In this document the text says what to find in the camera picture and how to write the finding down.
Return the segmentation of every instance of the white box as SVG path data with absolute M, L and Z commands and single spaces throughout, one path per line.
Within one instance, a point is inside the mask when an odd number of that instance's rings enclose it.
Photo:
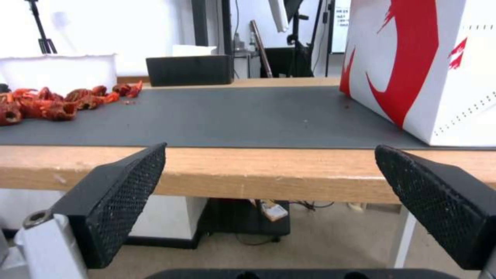
M 66 96 L 78 88 L 107 88 L 117 83 L 114 54 L 105 55 L 40 55 L 35 57 L 0 58 L 0 83 L 10 89 L 44 86 Z
M 496 146 L 494 0 L 352 0 L 340 89 L 430 145 Z

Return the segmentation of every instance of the crayfish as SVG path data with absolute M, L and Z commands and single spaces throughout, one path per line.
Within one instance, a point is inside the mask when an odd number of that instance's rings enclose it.
M 0 93 L 0 126 L 20 123 L 22 119 L 38 118 L 52 121 L 73 120 L 78 110 L 96 109 L 102 104 L 119 101 L 121 96 L 136 98 L 143 87 L 117 84 L 111 93 L 103 85 L 93 89 L 76 89 L 65 98 L 51 92 L 47 87 L 40 91 L 20 88 L 10 92 L 7 86 Z

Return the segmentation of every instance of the black box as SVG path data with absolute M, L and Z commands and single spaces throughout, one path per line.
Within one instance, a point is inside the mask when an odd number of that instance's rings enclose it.
M 233 66 L 230 55 L 146 59 L 152 86 L 229 84 Z

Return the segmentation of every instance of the black mat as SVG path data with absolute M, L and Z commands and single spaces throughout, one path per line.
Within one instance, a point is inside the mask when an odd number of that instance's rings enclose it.
M 0 127 L 2 145 L 426 149 L 337 87 L 148 89 L 74 121 Z

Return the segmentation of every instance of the white table leg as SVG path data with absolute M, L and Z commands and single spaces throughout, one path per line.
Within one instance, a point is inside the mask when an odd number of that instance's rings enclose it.
M 396 235 L 394 236 L 393 246 L 389 252 L 388 268 L 402 268 L 405 264 L 406 254 L 412 240 L 413 229 L 417 220 L 404 205 L 401 206 L 400 220 Z

